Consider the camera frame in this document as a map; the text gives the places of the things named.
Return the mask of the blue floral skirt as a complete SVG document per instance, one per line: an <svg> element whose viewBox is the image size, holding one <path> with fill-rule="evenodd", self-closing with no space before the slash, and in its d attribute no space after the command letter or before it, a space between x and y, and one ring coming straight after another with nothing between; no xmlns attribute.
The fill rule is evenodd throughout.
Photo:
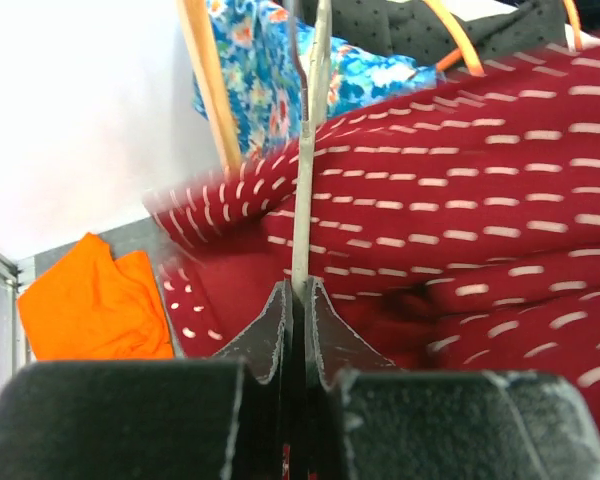
<svg viewBox="0 0 600 480"><path fill-rule="evenodd" d="M241 153L253 159L297 137L301 79L290 52L288 12L273 1L209 1L215 37ZM331 78L327 117L435 85L437 72L404 55L378 55L348 36L386 23L385 10L365 1L332 4Z"/></svg>

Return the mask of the grey dotted skirt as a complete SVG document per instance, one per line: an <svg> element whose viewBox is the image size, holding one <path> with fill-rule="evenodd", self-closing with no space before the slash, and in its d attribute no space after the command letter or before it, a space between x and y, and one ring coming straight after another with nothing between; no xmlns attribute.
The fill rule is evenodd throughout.
<svg viewBox="0 0 600 480"><path fill-rule="evenodd" d="M567 44L561 1L523 1L509 13L456 20L481 60ZM420 65L439 61L457 47L423 1L334 0L332 34L370 53L408 56Z"/></svg>

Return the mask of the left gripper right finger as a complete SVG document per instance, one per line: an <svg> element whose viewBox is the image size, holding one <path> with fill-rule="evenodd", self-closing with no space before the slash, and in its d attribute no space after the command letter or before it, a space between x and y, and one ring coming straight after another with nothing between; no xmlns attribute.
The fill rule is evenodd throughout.
<svg viewBox="0 0 600 480"><path fill-rule="evenodd" d="M309 448L321 479L600 479L600 435L565 379L406 371L307 286Z"/></svg>

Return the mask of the orange hanger of grey skirt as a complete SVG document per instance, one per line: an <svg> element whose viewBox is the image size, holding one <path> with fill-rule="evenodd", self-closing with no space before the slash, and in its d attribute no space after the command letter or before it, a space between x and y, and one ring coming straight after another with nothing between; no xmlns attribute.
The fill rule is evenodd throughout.
<svg viewBox="0 0 600 480"><path fill-rule="evenodd" d="M438 17L457 46L455 50L436 63L436 70L438 72L446 71L463 60L470 75L482 76L484 69L479 55L469 36L448 8L439 0L424 0L424 3ZM576 3L574 0L563 0L562 3L572 29L573 49L581 50L583 48L582 27Z"/></svg>

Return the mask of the red polka dot skirt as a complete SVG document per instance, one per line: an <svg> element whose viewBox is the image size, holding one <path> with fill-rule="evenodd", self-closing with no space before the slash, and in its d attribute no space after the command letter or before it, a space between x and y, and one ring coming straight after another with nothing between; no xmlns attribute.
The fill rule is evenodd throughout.
<svg viewBox="0 0 600 480"><path fill-rule="evenodd" d="M600 433L600 45L320 126L309 272L397 366L558 374Z"/></svg>

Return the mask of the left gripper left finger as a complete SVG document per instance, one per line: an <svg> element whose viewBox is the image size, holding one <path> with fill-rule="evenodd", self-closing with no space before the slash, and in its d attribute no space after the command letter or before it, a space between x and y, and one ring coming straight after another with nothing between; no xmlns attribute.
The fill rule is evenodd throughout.
<svg viewBox="0 0 600 480"><path fill-rule="evenodd" d="M279 479L292 294L215 355L36 362L0 394L0 479Z"/></svg>

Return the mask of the grey plastic hanger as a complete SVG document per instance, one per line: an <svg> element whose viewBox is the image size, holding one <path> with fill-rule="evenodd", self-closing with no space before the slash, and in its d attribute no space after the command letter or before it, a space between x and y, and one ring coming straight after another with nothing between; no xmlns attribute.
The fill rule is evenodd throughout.
<svg viewBox="0 0 600 480"><path fill-rule="evenodd" d="M291 286L300 301L306 297L309 278L309 250L313 164L317 126L326 120L331 69L332 3L317 2L314 36L309 63L304 67L299 54L295 15L297 3L287 1L290 55L300 78L301 131L298 142L297 184L292 238Z"/></svg>

